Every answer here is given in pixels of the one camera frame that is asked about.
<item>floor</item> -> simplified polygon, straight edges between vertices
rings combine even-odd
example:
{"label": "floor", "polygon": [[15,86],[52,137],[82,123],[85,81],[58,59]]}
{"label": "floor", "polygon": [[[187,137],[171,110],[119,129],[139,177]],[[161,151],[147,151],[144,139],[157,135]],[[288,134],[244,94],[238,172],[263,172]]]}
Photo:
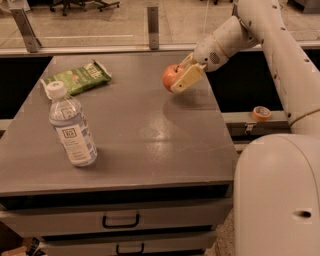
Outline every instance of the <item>floor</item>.
{"label": "floor", "polygon": [[[72,7],[62,16],[61,7],[50,12],[48,5],[39,2],[27,16],[44,47],[147,44],[146,8],[150,6],[159,7],[160,44],[195,43],[221,25],[233,9],[229,0],[219,0],[218,5],[209,0],[121,0],[120,8],[99,12],[95,3],[88,2],[87,11]],[[319,14],[304,14],[287,0],[279,2],[284,23],[296,40],[320,41]],[[0,49],[16,47],[24,47],[20,32],[12,15],[0,10]],[[218,239],[206,254],[234,256],[233,211],[217,231]]]}

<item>bottle label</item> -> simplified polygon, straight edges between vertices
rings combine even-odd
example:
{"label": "bottle label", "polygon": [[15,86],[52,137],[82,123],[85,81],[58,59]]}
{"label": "bottle label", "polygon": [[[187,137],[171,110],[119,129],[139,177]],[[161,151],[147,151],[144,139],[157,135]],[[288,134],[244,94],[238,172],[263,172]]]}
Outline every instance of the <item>bottle label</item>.
{"label": "bottle label", "polygon": [[80,164],[92,158],[91,153],[94,152],[91,151],[94,151],[95,147],[85,125],[56,127],[56,131],[73,164]]}

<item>apple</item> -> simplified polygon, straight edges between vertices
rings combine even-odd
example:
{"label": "apple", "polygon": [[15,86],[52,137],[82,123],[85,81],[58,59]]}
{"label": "apple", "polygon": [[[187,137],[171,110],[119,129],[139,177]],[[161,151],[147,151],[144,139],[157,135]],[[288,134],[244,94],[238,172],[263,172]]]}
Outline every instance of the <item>apple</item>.
{"label": "apple", "polygon": [[178,64],[170,65],[163,71],[162,83],[169,92],[172,92],[171,86],[177,81],[183,71],[184,66]]}

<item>clear plastic bottle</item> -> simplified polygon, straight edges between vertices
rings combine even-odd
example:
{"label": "clear plastic bottle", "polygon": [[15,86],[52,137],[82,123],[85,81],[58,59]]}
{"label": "clear plastic bottle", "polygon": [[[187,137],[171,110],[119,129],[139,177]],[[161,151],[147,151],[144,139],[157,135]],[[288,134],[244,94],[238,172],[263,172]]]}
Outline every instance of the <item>clear plastic bottle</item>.
{"label": "clear plastic bottle", "polygon": [[97,158],[97,149],[80,102],[68,94],[63,82],[51,82],[46,90],[52,99],[49,120],[70,162],[79,167],[92,164]]}

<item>white bottle cap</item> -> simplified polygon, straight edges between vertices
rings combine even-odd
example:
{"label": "white bottle cap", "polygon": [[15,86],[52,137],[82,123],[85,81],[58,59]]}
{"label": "white bottle cap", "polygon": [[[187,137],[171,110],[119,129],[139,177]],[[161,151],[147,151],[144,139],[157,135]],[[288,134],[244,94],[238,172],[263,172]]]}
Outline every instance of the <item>white bottle cap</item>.
{"label": "white bottle cap", "polygon": [[68,90],[61,81],[53,81],[46,86],[47,93],[50,98],[58,99],[67,94]]}

